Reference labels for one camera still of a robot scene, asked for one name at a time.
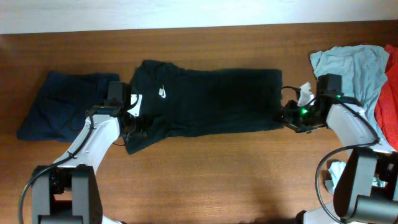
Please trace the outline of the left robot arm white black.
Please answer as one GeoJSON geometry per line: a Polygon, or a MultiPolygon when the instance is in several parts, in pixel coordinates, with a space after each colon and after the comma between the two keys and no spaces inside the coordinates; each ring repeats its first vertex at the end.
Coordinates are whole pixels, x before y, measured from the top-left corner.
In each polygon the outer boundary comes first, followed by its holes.
{"type": "Polygon", "coordinates": [[[103,104],[87,112],[71,146],[53,164],[37,166],[32,190],[32,223],[112,224],[103,213],[96,171],[118,138],[124,143],[147,134],[140,114],[143,96],[130,84],[110,82],[103,104]]]}

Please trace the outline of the black t-shirt white logo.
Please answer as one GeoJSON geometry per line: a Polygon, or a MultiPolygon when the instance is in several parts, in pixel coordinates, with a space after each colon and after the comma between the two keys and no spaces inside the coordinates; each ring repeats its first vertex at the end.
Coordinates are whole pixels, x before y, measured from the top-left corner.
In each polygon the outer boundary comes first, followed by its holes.
{"type": "Polygon", "coordinates": [[[130,81],[141,99],[143,136],[124,137],[134,154],[167,137],[250,133],[283,127],[278,69],[187,70],[144,60],[130,81]]]}

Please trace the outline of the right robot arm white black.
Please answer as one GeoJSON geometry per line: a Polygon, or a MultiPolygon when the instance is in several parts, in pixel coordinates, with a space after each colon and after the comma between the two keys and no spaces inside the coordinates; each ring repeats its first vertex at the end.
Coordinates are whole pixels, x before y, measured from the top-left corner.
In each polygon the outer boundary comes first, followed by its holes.
{"type": "Polygon", "coordinates": [[[317,92],[309,83],[295,88],[296,100],[282,108],[282,123],[296,133],[329,128],[342,147],[318,164],[346,151],[349,159],[336,185],[333,201],[325,203],[320,186],[315,190],[321,207],[297,214],[296,223],[397,223],[397,152],[369,124],[361,103],[342,92],[342,77],[318,77],[317,92]]]}

